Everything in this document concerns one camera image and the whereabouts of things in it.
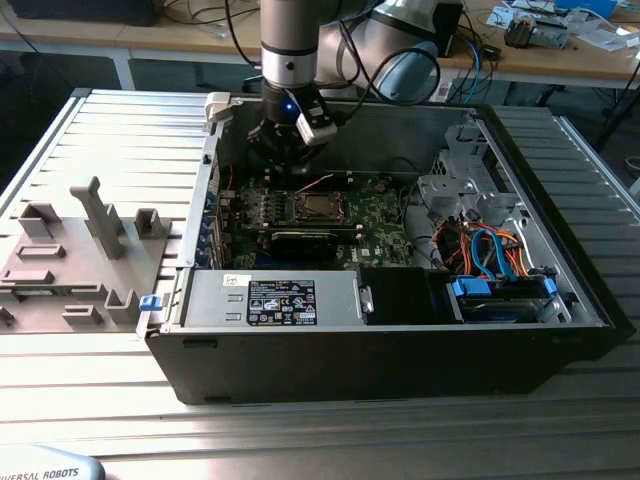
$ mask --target circuit board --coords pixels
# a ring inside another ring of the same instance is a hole
[[[229,239],[227,268],[354,270],[413,265],[413,248],[399,220],[398,189],[378,176],[355,177],[343,191],[268,190],[250,183],[233,197],[229,203],[234,205],[233,215],[223,226]],[[275,258],[272,239],[291,235],[297,236],[296,242],[311,239],[328,249],[333,246],[330,257]]]

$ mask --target metal bracket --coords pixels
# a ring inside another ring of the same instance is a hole
[[[231,94],[229,92],[211,92],[204,104],[204,114],[209,131],[218,123],[232,115]]]
[[[373,295],[371,294],[370,287],[360,287],[358,289],[358,297],[360,298],[360,307],[362,308],[362,313],[373,313],[375,311],[373,307]]]

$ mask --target sticker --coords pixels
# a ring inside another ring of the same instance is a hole
[[[222,285],[224,287],[248,287],[250,281],[251,275],[226,274],[223,277]]]
[[[250,281],[249,314],[252,326],[318,324],[315,282],[312,280]]]

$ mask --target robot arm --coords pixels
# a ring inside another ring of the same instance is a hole
[[[419,48],[435,58],[437,48],[430,39],[436,4],[435,0],[263,0],[263,120],[250,133],[250,144],[262,158],[285,170],[305,164],[337,132],[316,79],[355,78],[356,85],[366,88],[368,73],[401,49]],[[339,24],[321,28],[342,18],[352,19],[347,28],[364,72],[347,48]],[[433,67],[426,56],[398,55],[373,79],[372,89],[397,101],[423,98]]]

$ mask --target desk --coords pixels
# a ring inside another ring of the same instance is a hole
[[[193,1],[193,9],[198,0]],[[207,4],[219,0],[201,0]],[[516,50],[506,47],[503,30],[484,24],[497,0],[468,0],[467,10],[478,33],[486,42],[502,48],[502,58],[494,74],[496,80],[532,82],[558,85],[623,88],[635,68],[634,51],[624,49],[608,53],[577,38],[569,47],[556,50],[534,47]],[[170,13],[182,20],[188,16],[184,6],[176,4]],[[89,22],[23,20],[0,0],[0,6],[12,23],[43,53],[104,56],[113,60],[123,89],[135,89],[129,60],[169,60],[203,63],[236,63],[237,55],[229,38],[220,38],[199,27],[180,25],[167,18],[159,18],[153,27],[132,27],[122,24]],[[640,13],[618,10],[612,21],[640,23]],[[260,55],[260,22],[257,13],[239,18],[237,35],[247,54]],[[460,44],[451,58],[440,59],[443,79],[450,81],[464,75],[471,60]],[[20,37],[0,18],[0,49],[31,51]]]

